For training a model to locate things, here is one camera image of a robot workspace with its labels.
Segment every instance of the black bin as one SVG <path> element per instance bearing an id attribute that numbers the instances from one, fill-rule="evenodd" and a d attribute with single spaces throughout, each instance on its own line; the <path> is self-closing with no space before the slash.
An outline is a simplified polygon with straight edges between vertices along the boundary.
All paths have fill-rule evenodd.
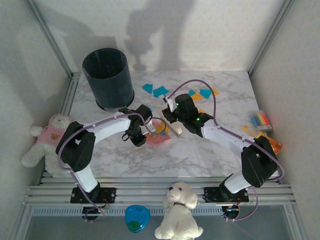
<path id="1" fill-rule="evenodd" d="M 135 98 L 128 61 L 125 54 L 114 48 L 102 48 L 90 53 L 82 70 L 103 109 L 128 107 Z"/>

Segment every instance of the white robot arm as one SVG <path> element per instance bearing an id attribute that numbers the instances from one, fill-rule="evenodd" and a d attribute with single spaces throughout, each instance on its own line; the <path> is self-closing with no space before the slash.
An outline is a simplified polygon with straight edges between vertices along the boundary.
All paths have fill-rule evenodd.
<path id="1" fill-rule="evenodd" d="M 213 116 L 198 112 L 188 94 L 178 95 L 174 100 L 165 97 L 164 101 L 167 108 L 162 113 L 170 123 L 181 122 L 189 132 L 215 141 L 240 157 L 242 170 L 227 177 L 219 186 L 224 202 L 233 200 L 239 191 L 250 186 L 261 187 L 278 169 L 270 158 L 276 155 L 265 137 L 255 139 L 217 124 Z"/>
<path id="2" fill-rule="evenodd" d="M 93 202 L 100 191 L 100 184 L 94 177 L 89 164 L 94 146 L 119 132 L 125 132 L 122 139 L 127 136 L 126 140 L 130 139 L 135 146 L 143 145 L 146 142 L 145 134 L 154 129 L 149 125 L 148 131 L 142 130 L 143 121 L 139 115 L 144 121 L 152 116 L 150 109 L 141 105 L 137 110 L 122 108 L 112 117 L 93 123 L 80 124 L 74 121 L 68 126 L 57 146 L 56 153 L 64 163 L 70 166 L 78 184 Z"/>

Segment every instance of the white teddy bear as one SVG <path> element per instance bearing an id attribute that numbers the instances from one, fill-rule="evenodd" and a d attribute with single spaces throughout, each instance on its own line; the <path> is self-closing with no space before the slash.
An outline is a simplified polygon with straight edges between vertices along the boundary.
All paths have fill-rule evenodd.
<path id="1" fill-rule="evenodd" d="M 57 114 L 49 120 L 47 127 L 33 126 L 30 133 L 37 141 L 21 158 L 22 165 L 32 168 L 45 156 L 45 169 L 50 174 L 60 174 L 63 170 L 58 165 L 56 148 L 70 123 L 67 115 Z"/>
<path id="2" fill-rule="evenodd" d="M 197 205 L 198 197 L 184 182 L 177 182 L 169 188 L 163 200 L 166 208 L 161 225 L 155 230 L 157 239 L 193 240 L 203 233 L 192 216 L 191 209 Z"/>

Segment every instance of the orange paper piece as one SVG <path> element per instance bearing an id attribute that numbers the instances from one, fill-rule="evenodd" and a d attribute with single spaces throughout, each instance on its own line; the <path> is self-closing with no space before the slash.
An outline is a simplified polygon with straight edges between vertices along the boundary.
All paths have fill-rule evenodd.
<path id="1" fill-rule="evenodd" d="M 211 88 L 212 88 L 215 96 L 218 96 L 220 94 L 213 86 Z"/>
<path id="2" fill-rule="evenodd" d="M 158 133 L 160 133 L 164 128 L 165 128 L 165 124 L 163 123 L 163 122 L 160 122 L 160 131 L 159 132 L 157 132 L 157 130 L 156 130 L 156 133 L 158 134 Z M 165 128 L 165 134 L 169 134 L 169 127 L 167 126 L 166 128 Z"/>
<path id="3" fill-rule="evenodd" d="M 161 124 L 159 124 L 156 120 L 152 121 L 152 125 L 155 127 L 155 131 L 157 134 L 159 134 L 165 127 L 163 122 Z M 171 137 L 169 137 L 168 134 L 165 134 L 165 135 L 146 134 L 146 142 L 152 146 L 157 146 L 157 145 L 162 144 L 170 139 L 171 139 Z"/>
<path id="4" fill-rule="evenodd" d="M 191 96 L 191 98 L 193 99 L 193 101 L 197 101 L 203 99 L 204 97 L 196 92 L 194 95 Z"/>

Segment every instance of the aluminum frame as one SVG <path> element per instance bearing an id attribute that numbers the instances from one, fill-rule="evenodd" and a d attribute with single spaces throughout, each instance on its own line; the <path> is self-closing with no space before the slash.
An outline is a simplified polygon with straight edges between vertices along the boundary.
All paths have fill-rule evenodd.
<path id="1" fill-rule="evenodd" d="M 264 41 L 262 45 L 260 46 L 260 49 L 254 58 L 249 70 L 248 70 L 248 75 L 249 78 L 252 77 L 252 75 L 255 73 L 257 70 L 259 64 L 261 63 L 262 59 L 264 58 L 269 46 L 271 45 L 272 41 L 274 40 L 280 26 L 284 22 L 286 16 L 288 15 L 292 5 L 294 4 L 295 0 L 285 0 L 284 3 L 282 4 L 277 16 L 275 17 L 275 20 L 273 24 L 271 25 L 269 32 L 264 38 Z"/>
<path id="2" fill-rule="evenodd" d="M 70 114 L 80 73 L 72 73 L 67 61 L 65 60 L 61 50 L 59 49 L 53 35 L 51 34 L 47 24 L 44 21 L 40 11 L 38 10 L 33 0 L 23 0 L 30 10 L 34 20 L 39 25 L 45 38 L 47 39 L 54 54 L 59 60 L 65 73 L 70 78 L 67 93 L 65 95 L 61 113 Z M 254 59 L 250 69 L 248 70 L 249 77 L 251 77 L 265 53 L 267 52 L 272 40 L 274 39 L 278 29 L 288 14 L 294 0 L 285 0 L 279 13 L 274 20 L 269 32 L 263 41 L 256 58 Z M 227 202 L 221 203 L 205 203 L 202 199 L 204 187 L 217 187 L 224 177 L 186 177 L 186 178 L 98 178 L 102 187 L 117 188 L 117 197 L 114 206 L 129 206 L 132 204 L 144 204 L 146 206 L 161 206 L 162 199 L 166 194 L 168 187 L 172 183 L 186 182 L 188 183 L 198 195 L 199 206 L 222 206 L 230 205 Z M 37 186 L 29 186 L 16 224 L 14 225 L 10 240 L 24 240 L 28 227 L 35 211 L 35 208 L 40 206 L 57 206 L 57 207 L 85 207 L 89 204 L 71 204 L 70 197 L 72 188 L 75 183 L 72 178 L 52 178 L 48 173 L 43 173 L 43 178 Z M 257 188 L 260 205 L 283 205 L 289 227 L 291 229 L 294 240 L 307 240 L 308 237 L 302 229 L 303 225 L 297 217 L 296 201 L 289 184 L 278 184 L 277 182 L 265 183 L 261 188 Z M 248 191 L 249 202 L 241 203 L 241 205 L 252 206 L 256 204 L 254 193 Z"/>

